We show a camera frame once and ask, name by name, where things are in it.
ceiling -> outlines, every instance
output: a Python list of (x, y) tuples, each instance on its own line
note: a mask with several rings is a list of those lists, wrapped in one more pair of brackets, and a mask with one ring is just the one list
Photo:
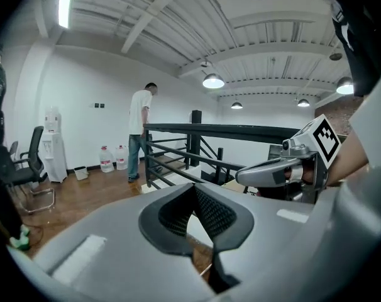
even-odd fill
[[(56, 0), (50, 4), (55, 11)], [(24, 3), (16, 23), (26, 30), (38, 25), (34, 0)], [(218, 73), (226, 85), (204, 90), (213, 96), (320, 100), (350, 75), (326, 0), (72, 0), (70, 26), (119, 42), (117, 53), (137, 48), (153, 54), (201, 88), (206, 74)], [(343, 58), (330, 60), (335, 52)], [(205, 61), (207, 68), (201, 67)]]

chair armrest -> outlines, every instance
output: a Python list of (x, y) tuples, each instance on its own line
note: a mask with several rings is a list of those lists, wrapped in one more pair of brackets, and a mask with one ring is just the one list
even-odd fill
[(17, 161), (13, 161), (14, 164), (23, 164), (25, 162), (29, 162), (30, 160), (29, 159), (22, 159), (22, 160), (17, 160)]
[(28, 151), (27, 152), (21, 152), (20, 153), (20, 158), (22, 158), (24, 155), (28, 155)]

jeans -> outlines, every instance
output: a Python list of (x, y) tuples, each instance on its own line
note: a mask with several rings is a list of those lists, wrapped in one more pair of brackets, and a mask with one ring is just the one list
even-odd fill
[[(129, 135), (128, 177), (132, 179), (138, 174), (140, 148), (146, 153), (146, 138), (142, 138), (141, 135)], [(155, 164), (150, 160), (150, 167), (153, 166)]]

plastic water bottle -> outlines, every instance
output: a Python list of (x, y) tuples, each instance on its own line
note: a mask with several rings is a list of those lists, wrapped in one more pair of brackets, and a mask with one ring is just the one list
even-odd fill
[(120, 145), (116, 149), (116, 170), (125, 170), (128, 168), (128, 147)]
[(100, 166), (103, 172), (107, 173), (114, 170), (113, 159), (114, 157), (111, 152), (107, 150), (107, 146), (103, 146), (100, 152)]

